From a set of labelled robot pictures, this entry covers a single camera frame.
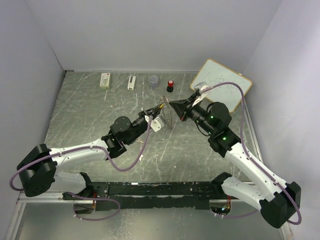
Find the metal disc with keyrings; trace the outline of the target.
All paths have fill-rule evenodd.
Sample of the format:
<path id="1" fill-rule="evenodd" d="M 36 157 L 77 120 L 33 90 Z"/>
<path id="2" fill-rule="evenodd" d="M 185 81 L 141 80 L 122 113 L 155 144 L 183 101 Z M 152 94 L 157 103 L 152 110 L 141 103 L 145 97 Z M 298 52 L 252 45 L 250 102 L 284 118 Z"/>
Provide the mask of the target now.
<path id="1" fill-rule="evenodd" d="M 173 113 L 172 113 L 172 108 L 169 104 L 169 100 L 166 96 L 161 96 L 160 97 L 160 104 L 163 105 L 162 109 L 161 109 L 161 115 L 165 120 L 166 126 L 172 130 L 174 128 L 174 124 L 173 124 Z"/>

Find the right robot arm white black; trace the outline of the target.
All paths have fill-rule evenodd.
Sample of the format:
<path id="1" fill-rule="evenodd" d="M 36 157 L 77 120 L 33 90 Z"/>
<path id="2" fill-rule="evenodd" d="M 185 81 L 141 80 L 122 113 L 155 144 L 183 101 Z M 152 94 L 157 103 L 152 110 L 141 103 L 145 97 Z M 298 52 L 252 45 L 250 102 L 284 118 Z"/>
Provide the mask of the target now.
<path id="1" fill-rule="evenodd" d="M 169 105 L 181 121 L 191 119 L 205 130 L 210 147 L 236 165 L 254 183 L 250 186 L 229 173 L 222 173 L 213 180 L 212 193 L 216 198 L 223 199 L 228 195 L 242 200 L 277 229 L 298 212 L 301 187 L 294 181 L 288 183 L 277 176 L 247 150 L 243 140 L 229 128 L 232 117 L 225 104 L 214 102 L 203 109 L 199 104 L 184 99 L 170 101 Z"/>

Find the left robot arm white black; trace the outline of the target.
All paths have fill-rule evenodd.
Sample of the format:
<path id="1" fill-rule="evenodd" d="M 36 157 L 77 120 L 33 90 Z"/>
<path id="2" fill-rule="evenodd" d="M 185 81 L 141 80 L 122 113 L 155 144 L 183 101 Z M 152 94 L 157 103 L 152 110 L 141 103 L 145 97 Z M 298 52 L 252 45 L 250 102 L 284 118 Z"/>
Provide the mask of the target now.
<path id="1" fill-rule="evenodd" d="M 22 184 L 21 191 L 27 197 L 39 196 L 47 191 L 72 192 L 81 199 L 89 199 L 94 192 L 86 173 L 68 173 L 66 170 L 85 163 L 109 161 L 119 172 L 133 168 L 137 160 L 126 168 L 120 168 L 114 159 L 126 152 L 142 134 L 149 134 L 152 123 L 159 119 L 163 104 L 139 112 L 131 121 L 118 117 L 108 134 L 89 143 L 71 147 L 49 148 L 42 143 L 35 146 L 17 166 L 16 175 Z"/>

